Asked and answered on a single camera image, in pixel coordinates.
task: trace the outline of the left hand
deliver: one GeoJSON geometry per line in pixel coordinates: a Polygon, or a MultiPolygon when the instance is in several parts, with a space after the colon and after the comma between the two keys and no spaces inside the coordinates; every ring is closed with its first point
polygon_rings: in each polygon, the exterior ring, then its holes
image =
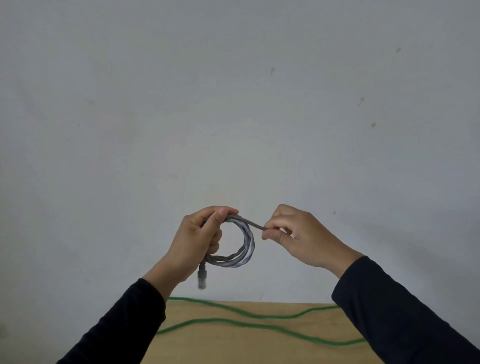
{"type": "Polygon", "coordinates": [[[206,253],[217,252],[218,242],[222,237],[220,225],[228,213],[238,212],[237,209],[227,206],[210,206],[185,216],[170,249],[145,274],[144,279],[156,287],[167,300],[173,288],[197,270],[206,253]],[[200,227],[208,217],[205,225],[200,227]]]}

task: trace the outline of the hand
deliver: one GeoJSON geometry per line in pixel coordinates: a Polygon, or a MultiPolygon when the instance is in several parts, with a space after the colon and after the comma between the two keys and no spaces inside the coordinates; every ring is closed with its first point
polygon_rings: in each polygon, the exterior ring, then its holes
{"type": "Polygon", "coordinates": [[[267,230],[263,231],[262,239],[279,243],[299,261],[326,268],[339,278],[363,256],[343,244],[310,212],[292,206],[278,205],[265,227],[267,230]]]}
{"type": "Polygon", "coordinates": [[[177,284],[197,270],[206,253],[217,252],[222,237],[220,225],[229,212],[238,214],[239,211],[226,206],[210,206],[183,218],[168,252],[144,276],[164,300],[177,284]],[[200,227],[206,218],[208,221],[200,227]]]}

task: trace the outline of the cable end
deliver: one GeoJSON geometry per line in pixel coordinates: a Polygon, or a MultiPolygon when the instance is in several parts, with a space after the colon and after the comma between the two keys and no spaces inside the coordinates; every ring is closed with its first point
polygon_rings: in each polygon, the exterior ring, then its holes
{"type": "Polygon", "coordinates": [[[204,290],[207,288],[207,270],[205,269],[205,261],[200,263],[198,266],[198,289],[199,290],[204,290]]]}

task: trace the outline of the coiled cable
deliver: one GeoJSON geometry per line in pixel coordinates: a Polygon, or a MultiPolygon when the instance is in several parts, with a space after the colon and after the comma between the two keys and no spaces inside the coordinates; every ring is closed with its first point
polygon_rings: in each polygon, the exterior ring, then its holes
{"type": "Polygon", "coordinates": [[[198,267],[198,289],[204,290],[206,288],[206,278],[207,271],[205,268],[205,263],[210,263],[214,266],[225,267],[225,268],[237,268],[240,267],[250,260],[252,257],[253,251],[255,250],[255,240],[253,238],[252,231],[250,226],[254,226],[260,230],[266,230],[263,226],[257,225],[254,222],[251,222],[239,215],[227,214],[224,222],[233,222],[237,225],[240,230],[243,232],[243,246],[236,252],[229,256],[221,255],[211,255],[209,253],[205,254],[205,258],[200,263],[198,267]]]}

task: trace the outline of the black long-sleeve shirt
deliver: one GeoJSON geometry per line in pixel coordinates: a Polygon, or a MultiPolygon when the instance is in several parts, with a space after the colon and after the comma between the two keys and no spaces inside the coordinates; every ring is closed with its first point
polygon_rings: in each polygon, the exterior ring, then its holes
{"type": "MultiPolygon", "coordinates": [[[[480,363],[475,346],[366,256],[332,299],[386,363],[480,363]]],[[[164,320],[162,296],[139,279],[58,363],[140,363],[164,320]]]]}

